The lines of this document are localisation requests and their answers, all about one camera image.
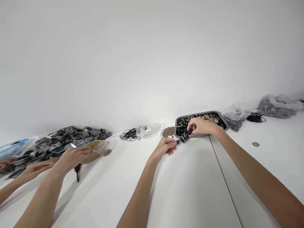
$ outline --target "plastic cup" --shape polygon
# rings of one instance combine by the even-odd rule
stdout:
[[[84,145],[85,145],[85,143],[84,143],[83,139],[80,139],[80,140],[71,142],[70,144],[66,145],[64,149],[67,150],[69,148],[82,147]]]
[[[103,155],[104,152],[107,150],[107,148],[108,148],[107,142],[102,142],[99,145],[95,146],[92,151],[97,154]]]

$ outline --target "black elastic cord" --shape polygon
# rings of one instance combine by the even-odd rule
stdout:
[[[266,121],[266,119],[263,118],[261,114],[258,114],[256,112],[251,112],[251,115],[247,117],[247,120],[255,123],[262,123]]]
[[[131,130],[125,130],[119,137],[121,140],[126,140],[128,142],[133,142],[137,138],[138,140],[142,139],[141,137],[136,136],[136,128],[133,128]]]

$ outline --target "forearm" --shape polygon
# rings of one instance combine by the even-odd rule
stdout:
[[[117,228],[144,228],[157,162],[149,158]]]
[[[2,204],[14,191],[16,191],[23,183],[15,179],[0,190],[0,204]]]
[[[14,228],[50,227],[64,176],[54,170],[46,175]]]
[[[303,227],[304,206],[266,168],[234,142],[224,131],[213,134],[257,197],[282,227]]]

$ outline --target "clear plastic bag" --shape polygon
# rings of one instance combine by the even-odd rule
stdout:
[[[300,101],[293,101],[284,94],[273,96],[266,94],[263,96],[258,113],[264,116],[277,118],[290,118],[303,109]]]
[[[301,110],[300,110],[300,111],[304,111],[304,98],[301,98],[301,99],[295,99],[295,100],[293,100],[293,101],[299,101],[299,102],[301,102],[300,104],[301,104],[302,108],[301,108]]]
[[[246,118],[251,115],[251,110],[245,106],[243,101],[239,101],[231,104],[222,112],[222,115],[231,130],[238,132]]]
[[[156,123],[140,125],[136,128],[136,136],[147,139],[155,135],[160,129],[160,124]]]

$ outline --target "metal tray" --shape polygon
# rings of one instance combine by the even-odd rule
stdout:
[[[228,123],[225,121],[225,119],[222,117],[222,115],[221,115],[219,112],[217,112],[217,111],[207,111],[207,112],[200,112],[200,113],[195,113],[195,114],[191,114],[191,115],[186,115],[186,116],[178,117],[178,118],[176,119],[176,121],[175,121],[175,127],[174,127],[174,135],[175,135],[175,137],[177,137],[177,138],[180,137],[180,136],[178,136],[178,135],[176,134],[176,126],[177,126],[177,123],[180,121],[181,118],[190,117],[190,116],[193,116],[193,115],[206,114],[206,113],[210,113],[210,112],[215,112],[216,114],[219,115],[219,117],[221,118],[221,120],[224,122],[224,124],[223,124],[223,129],[224,129],[225,131],[227,131],[227,130],[229,129],[229,125],[228,125]],[[193,134],[193,135],[191,134],[191,135],[189,135],[189,138],[197,138],[197,137],[202,137],[202,136],[207,136],[207,135],[208,135],[208,134]]]

